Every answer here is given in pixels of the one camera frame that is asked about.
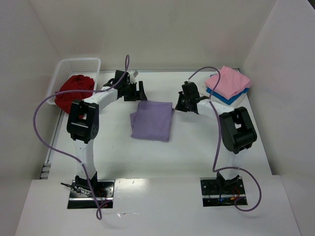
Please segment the purple t shirt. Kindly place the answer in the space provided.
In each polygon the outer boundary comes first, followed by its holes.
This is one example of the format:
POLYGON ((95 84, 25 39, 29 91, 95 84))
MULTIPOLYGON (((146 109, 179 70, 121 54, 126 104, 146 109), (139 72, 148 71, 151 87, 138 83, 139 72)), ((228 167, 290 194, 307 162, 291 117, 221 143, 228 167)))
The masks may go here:
POLYGON ((134 139, 168 142, 174 114, 171 102, 140 101, 131 113, 131 137, 134 139))

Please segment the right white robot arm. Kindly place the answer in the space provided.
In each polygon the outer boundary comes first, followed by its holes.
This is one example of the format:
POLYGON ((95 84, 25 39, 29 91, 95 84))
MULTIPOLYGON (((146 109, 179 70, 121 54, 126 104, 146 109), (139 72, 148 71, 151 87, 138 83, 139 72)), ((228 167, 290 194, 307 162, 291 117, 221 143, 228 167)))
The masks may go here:
POLYGON ((188 81, 182 85, 175 109, 204 115, 218 122, 219 147, 215 154, 213 172, 216 173, 220 190, 233 188, 240 178, 239 171, 246 150, 257 140, 247 109, 231 108, 201 96, 197 85, 188 81))

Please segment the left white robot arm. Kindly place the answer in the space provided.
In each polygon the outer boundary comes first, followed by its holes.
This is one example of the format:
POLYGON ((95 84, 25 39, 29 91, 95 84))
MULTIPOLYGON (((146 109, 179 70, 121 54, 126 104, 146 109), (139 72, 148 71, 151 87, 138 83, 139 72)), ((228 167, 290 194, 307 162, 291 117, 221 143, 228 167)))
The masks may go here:
POLYGON ((79 159, 75 186, 93 191, 99 187, 94 164, 94 139, 99 132, 99 113, 121 97, 124 101, 147 100, 143 82, 136 82, 136 70, 117 70, 115 77, 103 85, 99 92, 83 100, 74 100, 67 121, 67 132, 75 144, 79 159))

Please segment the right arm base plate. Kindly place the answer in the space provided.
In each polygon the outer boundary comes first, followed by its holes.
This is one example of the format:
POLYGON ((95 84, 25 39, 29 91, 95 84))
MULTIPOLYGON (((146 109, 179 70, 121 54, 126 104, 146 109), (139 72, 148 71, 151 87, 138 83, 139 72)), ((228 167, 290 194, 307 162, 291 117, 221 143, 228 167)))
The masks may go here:
POLYGON ((248 205, 243 180, 241 178, 228 190, 220 190, 214 177, 201 178, 200 185, 204 207, 234 206, 236 200, 237 206, 248 205))

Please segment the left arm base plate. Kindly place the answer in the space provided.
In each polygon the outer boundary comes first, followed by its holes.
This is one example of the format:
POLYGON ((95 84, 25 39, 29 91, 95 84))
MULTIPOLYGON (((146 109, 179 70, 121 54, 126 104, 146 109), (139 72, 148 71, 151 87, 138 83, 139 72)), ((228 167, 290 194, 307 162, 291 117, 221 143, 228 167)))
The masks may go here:
MULTIPOLYGON (((113 208, 114 184, 113 180, 97 183, 94 194, 101 208, 113 208)), ((70 188, 67 209, 97 209, 90 189, 78 186, 74 180, 64 186, 70 188)))

